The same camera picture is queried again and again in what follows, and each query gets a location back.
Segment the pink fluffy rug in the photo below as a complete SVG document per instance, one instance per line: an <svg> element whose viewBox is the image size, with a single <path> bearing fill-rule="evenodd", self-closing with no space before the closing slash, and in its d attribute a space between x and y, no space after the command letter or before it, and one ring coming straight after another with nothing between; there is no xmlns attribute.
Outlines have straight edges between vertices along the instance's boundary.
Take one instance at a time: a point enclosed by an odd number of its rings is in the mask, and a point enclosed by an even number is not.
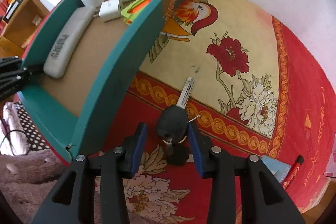
<svg viewBox="0 0 336 224"><path fill-rule="evenodd" d="M31 223L42 202L66 170L50 150L1 155L1 192L23 223Z"/></svg>

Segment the black car key bunch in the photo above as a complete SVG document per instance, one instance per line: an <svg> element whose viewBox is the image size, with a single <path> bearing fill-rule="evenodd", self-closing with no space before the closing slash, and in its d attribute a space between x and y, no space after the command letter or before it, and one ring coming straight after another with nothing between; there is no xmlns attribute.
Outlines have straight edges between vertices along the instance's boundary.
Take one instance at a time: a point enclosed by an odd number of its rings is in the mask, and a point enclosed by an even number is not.
<svg viewBox="0 0 336 224"><path fill-rule="evenodd" d="M187 138L186 130L189 123L186 106L194 84L194 78L189 77L177 103L167 107L157 122L157 134L165 143L166 161L171 165L183 166L189 158L190 149L183 145L183 142Z"/></svg>

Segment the books on shelf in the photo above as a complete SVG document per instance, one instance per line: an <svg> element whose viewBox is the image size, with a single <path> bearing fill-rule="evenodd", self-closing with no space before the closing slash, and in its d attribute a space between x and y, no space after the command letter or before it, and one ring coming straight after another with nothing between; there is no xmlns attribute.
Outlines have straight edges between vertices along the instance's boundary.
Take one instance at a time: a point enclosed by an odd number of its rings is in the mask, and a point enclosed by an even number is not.
<svg viewBox="0 0 336 224"><path fill-rule="evenodd" d="M9 23L22 2L23 0L1 0L1 21Z"/></svg>

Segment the white remote control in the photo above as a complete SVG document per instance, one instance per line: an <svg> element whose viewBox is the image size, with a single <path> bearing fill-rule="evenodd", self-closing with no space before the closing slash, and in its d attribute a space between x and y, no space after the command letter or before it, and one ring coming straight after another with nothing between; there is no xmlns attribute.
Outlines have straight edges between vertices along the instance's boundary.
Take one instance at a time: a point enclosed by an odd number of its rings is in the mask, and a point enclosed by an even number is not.
<svg viewBox="0 0 336 224"><path fill-rule="evenodd" d="M63 77L72 53L94 14L95 8L93 7L79 7L73 12L56 38L46 59L43 67L46 75L55 79Z"/></svg>

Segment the red floral bed blanket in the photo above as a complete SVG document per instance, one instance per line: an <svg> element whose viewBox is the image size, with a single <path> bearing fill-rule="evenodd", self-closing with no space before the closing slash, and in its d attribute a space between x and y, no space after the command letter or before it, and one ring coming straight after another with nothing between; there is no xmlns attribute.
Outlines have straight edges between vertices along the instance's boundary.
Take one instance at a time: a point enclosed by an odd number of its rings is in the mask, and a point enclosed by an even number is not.
<svg viewBox="0 0 336 224"><path fill-rule="evenodd" d="M144 121L149 133L139 171L125 180L133 223L204 223L211 182L192 161L166 158L157 120L188 77L186 110L215 145L236 156L255 153L304 162L288 194L300 212L319 203L335 135L335 92L302 42L278 19L246 0L182 0L144 58L104 149Z"/></svg>

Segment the teal cardboard box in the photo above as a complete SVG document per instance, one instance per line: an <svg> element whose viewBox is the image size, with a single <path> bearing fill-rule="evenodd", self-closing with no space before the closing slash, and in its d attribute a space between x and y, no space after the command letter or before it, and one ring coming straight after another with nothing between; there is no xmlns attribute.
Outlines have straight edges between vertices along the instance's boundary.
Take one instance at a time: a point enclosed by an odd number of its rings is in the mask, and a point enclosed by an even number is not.
<svg viewBox="0 0 336 224"><path fill-rule="evenodd" d="M152 0L130 25L94 18L61 79L33 76L18 93L61 159L102 149L134 75L180 1Z"/></svg>

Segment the red lighter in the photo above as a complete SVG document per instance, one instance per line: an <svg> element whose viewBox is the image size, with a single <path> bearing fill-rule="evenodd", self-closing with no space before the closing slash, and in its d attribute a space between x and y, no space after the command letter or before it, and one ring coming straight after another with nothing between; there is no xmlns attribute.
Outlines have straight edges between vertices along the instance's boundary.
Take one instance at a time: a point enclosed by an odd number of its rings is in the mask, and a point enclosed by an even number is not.
<svg viewBox="0 0 336 224"><path fill-rule="evenodd" d="M295 160L294 164L291 166L286 178L282 182L282 187L286 190L290 183L293 181L295 176L298 174L298 171L300 170L301 166L304 163L304 157L302 155L299 155L297 159Z"/></svg>

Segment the green orange utility knife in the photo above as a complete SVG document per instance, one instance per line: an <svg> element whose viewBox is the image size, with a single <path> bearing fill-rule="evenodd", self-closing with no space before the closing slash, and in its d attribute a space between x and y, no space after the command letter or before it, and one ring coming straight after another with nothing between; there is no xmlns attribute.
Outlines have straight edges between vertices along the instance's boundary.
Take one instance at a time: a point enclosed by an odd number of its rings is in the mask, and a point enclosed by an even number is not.
<svg viewBox="0 0 336 224"><path fill-rule="evenodd" d="M123 21L127 25L130 25L151 1L152 0L135 0L134 2L123 8L121 11Z"/></svg>

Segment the white charger plug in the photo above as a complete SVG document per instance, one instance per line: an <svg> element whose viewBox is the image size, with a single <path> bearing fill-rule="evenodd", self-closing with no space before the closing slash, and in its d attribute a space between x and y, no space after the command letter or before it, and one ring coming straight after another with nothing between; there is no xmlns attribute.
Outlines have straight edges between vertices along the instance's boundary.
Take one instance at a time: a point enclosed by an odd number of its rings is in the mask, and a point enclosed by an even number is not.
<svg viewBox="0 0 336 224"><path fill-rule="evenodd" d="M93 16L100 18L103 22L108 22L120 18L121 10L122 0L108 0L101 4L100 9Z"/></svg>

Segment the wooden bedside shelf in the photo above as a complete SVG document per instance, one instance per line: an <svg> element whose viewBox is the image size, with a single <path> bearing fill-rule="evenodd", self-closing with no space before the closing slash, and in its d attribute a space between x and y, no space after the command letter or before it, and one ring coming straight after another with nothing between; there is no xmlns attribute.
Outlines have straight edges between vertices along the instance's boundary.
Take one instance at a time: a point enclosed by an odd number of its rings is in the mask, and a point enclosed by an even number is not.
<svg viewBox="0 0 336 224"><path fill-rule="evenodd" d="M1 31L1 57L21 57L49 14L41 0L23 0Z"/></svg>

